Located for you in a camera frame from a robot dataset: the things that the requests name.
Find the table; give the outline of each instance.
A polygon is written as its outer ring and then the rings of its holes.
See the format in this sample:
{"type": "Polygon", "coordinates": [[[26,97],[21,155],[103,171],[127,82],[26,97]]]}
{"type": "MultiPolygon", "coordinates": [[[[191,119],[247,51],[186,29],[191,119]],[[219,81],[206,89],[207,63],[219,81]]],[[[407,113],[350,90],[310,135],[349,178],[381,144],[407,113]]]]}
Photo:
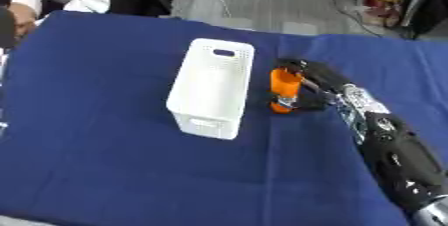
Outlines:
{"type": "Polygon", "coordinates": [[[445,43],[56,13],[10,61],[0,214],[59,225],[406,225],[334,110],[269,111],[268,72],[278,57],[328,63],[447,162],[447,51],[445,43]],[[256,48],[235,141],[183,134],[165,108],[196,38],[256,48]]]}

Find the white plastic basket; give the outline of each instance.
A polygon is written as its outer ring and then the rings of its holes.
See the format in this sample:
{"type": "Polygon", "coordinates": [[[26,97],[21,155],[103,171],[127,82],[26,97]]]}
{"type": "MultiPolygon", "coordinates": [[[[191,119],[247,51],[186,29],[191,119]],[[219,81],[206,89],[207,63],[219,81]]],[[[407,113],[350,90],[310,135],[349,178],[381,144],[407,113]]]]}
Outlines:
{"type": "Polygon", "coordinates": [[[192,42],[167,101],[181,131],[227,140],[238,135],[254,53],[249,44],[192,42]]]}

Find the orange object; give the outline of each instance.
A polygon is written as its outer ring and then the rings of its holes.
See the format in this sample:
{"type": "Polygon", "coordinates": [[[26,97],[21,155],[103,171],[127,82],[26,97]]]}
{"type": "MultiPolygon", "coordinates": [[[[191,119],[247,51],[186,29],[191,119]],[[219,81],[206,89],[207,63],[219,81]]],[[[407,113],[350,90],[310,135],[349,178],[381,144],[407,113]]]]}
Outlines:
{"type": "MultiPolygon", "coordinates": [[[[303,76],[291,74],[286,68],[277,68],[271,71],[271,92],[278,95],[278,98],[297,99],[303,76]]],[[[278,102],[271,102],[271,108],[281,114],[293,111],[293,108],[283,106],[278,102]]]]}

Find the person's hand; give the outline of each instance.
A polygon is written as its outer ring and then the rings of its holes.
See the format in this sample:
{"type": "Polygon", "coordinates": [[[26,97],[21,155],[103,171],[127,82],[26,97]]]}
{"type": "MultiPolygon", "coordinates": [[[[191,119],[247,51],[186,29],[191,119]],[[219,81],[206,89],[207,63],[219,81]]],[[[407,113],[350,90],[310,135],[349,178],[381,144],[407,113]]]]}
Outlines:
{"type": "Polygon", "coordinates": [[[20,3],[11,3],[8,9],[16,19],[16,39],[19,41],[36,28],[36,13],[31,7],[20,3]]]}

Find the gray floor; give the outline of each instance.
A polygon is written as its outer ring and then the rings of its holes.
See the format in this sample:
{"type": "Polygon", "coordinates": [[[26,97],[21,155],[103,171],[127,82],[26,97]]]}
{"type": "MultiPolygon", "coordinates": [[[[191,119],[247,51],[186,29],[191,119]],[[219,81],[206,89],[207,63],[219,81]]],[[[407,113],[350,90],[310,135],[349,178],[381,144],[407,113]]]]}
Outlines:
{"type": "MultiPolygon", "coordinates": [[[[353,11],[354,0],[338,0],[340,8],[353,11]]],[[[359,24],[336,11],[331,0],[176,0],[174,15],[182,18],[238,29],[288,34],[366,34],[359,24]]],[[[377,34],[397,36],[378,27],[377,34]]],[[[424,39],[444,40],[448,23],[424,39]]],[[[0,217],[0,226],[44,226],[44,224],[0,217]]]]}

